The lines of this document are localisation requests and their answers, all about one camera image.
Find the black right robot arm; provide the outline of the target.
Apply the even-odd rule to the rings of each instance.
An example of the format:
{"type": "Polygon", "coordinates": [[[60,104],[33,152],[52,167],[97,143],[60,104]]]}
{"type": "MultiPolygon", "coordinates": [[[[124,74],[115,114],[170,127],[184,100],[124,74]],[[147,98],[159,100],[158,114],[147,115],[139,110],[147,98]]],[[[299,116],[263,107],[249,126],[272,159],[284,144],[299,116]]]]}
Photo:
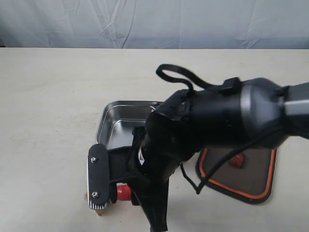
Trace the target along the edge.
{"type": "Polygon", "coordinates": [[[265,79],[226,80],[201,91],[182,89],[134,128],[133,140],[110,153],[110,180],[126,183],[153,232],[167,231],[169,178],[206,147],[231,147],[196,193],[230,158],[251,147],[273,149],[289,136],[309,136],[309,85],[281,87],[265,79]]]}

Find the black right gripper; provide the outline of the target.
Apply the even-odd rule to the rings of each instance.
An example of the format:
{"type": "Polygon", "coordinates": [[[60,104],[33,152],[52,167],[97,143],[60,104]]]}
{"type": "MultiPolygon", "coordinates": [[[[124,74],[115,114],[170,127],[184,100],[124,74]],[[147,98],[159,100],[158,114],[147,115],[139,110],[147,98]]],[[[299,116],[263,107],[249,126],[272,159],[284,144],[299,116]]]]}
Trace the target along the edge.
{"type": "Polygon", "coordinates": [[[130,146],[108,151],[110,180],[130,187],[132,201],[141,206],[152,232],[166,232],[169,178],[198,147],[187,136],[153,140],[145,127],[135,127],[132,134],[130,146]]]}

